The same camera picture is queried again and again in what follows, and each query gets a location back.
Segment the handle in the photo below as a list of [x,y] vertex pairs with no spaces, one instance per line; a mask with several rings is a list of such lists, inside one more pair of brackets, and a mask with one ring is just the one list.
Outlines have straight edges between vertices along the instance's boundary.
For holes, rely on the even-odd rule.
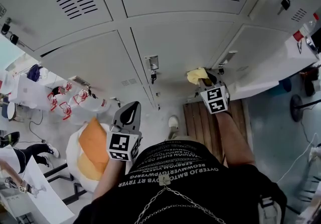
[[59,104],[59,107],[60,107],[61,109],[63,109],[63,110],[65,109],[65,108],[62,108],[62,107],[61,107],[61,105],[63,105],[63,104],[66,104],[67,107],[65,107],[65,108],[68,108],[68,109],[66,110],[66,113],[65,113],[65,111],[64,111],[64,114],[66,115],[66,116],[64,116],[64,117],[62,118],[62,120],[64,121],[64,120],[70,118],[72,112],[71,112],[71,108],[70,108],[70,106],[67,104],[67,102],[62,102],[61,104]]
[[51,108],[50,111],[53,111],[56,107],[57,107],[57,105],[55,104],[55,106],[53,108]]
[[76,104],[79,105],[79,103],[77,102],[77,99],[75,98],[76,96],[79,96],[78,94],[74,95],[72,98],[74,98],[74,101],[76,102]]
[[237,51],[229,51],[227,53],[227,55],[225,56],[225,58],[220,62],[220,65],[224,65],[227,64],[232,58],[233,56],[237,53]]
[[63,88],[63,87],[58,86],[58,92],[59,92],[60,94],[65,94],[65,89],[63,88],[64,91],[62,91],[62,88]]
[[51,98],[49,98],[49,96],[54,97],[54,93],[53,93],[53,92],[51,92],[50,94],[48,94],[48,95],[47,95],[48,100],[51,100]]
[[145,57],[145,63],[146,63],[146,65],[147,65],[147,68],[148,68],[150,71],[159,69],[159,65],[158,65],[158,55],[146,56],[146,57]]

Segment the person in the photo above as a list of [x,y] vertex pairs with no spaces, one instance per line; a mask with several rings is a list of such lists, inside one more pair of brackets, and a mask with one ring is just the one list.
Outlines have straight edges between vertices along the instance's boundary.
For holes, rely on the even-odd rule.
[[2,178],[11,177],[14,183],[26,187],[26,183],[18,175],[23,173],[33,156],[38,164],[52,167],[47,156],[39,156],[40,153],[48,153],[54,157],[59,157],[59,151],[50,144],[34,144],[26,149],[12,148],[10,145],[0,148],[0,176]]
[[178,135],[171,117],[169,139],[145,149],[127,175],[125,162],[109,160],[92,203],[74,223],[283,222],[284,193],[255,167],[230,113],[216,117],[228,168],[201,143]]

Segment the wooden floor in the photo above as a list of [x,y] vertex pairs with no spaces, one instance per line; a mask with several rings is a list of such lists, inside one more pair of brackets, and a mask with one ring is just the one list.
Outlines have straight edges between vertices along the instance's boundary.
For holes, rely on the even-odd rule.
[[[247,140],[246,126],[241,100],[231,101],[229,112],[236,126]],[[184,105],[187,135],[197,139],[220,161],[223,161],[223,148],[215,114],[211,115],[203,102]]]

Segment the key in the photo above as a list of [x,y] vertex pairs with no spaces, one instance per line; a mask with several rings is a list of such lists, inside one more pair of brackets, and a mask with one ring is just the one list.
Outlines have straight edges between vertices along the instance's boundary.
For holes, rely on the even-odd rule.
[[286,10],[286,11],[287,11],[287,9],[289,9],[289,7],[290,7],[290,0],[282,0],[281,5],[282,5],[282,6],[281,6],[279,12],[277,13],[278,15],[280,15],[283,10]]

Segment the cable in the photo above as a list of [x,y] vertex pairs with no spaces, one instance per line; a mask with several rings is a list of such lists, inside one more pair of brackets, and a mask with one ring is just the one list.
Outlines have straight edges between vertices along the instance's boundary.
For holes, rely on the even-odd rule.
[[[315,105],[313,105],[312,108],[305,108],[305,109],[303,109],[302,113],[303,113],[305,110],[307,110],[307,109],[312,110],[316,105],[317,105],[317,103],[316,103]],[[303,118],[301,119],[300,123],[301,123],[302,128],[303,128],[303,133],[304,133],[305,139],[307,140],[308,143],[310,143],[309,139],[307,138],[307,134],[306,134],[306,132],[305,132],[305,127],[304,127],[304,125],[303,125]]]
[[34,123],[36,124],[37,126],[40,125],[42,123],[42,120],[44,119],[44,110],[42,110],[42,113],[41,113],[41,121],[39,123],[35,123],[34,121],[30,121],[29,122],[29,130],[31,133],[33,133],[37,138],[39,138],[41,140],[42,143],[44,143],[46,140],[42,139],[41,137],[39,137],[36,133],[34,133],[31,128],[30,128],[30,124],[31,123]]
[[319,139],[319,135],[318,135],[317,133],[315,133],[315,134],[313,135],[312,141],[309,143],[309,145],[307,146],[307,148],[305,149],[305,151],[304,151],[299,157],[296,158],[296,160],[292,163],[292,165],[291,165],[291,167],[288,169],[288,171],[285,172],[285,174],[277,181],[277,183],[280,182],[280,181],[286,176],[287,173],[289,173],[289,171],[290,171],[290,170],[292,169],[292,167],[295,165],[296,161],[297,161],[298,159],[300,159],[301,156],[303,156],[303,155],[307,152],[307,150],[309,149],[309,147],[310,147],[310,145],[312,144],[312,142],[313,142],[313,140],[314,140],[314,138],[315,138],[316,135],[317,135],[317,138]]

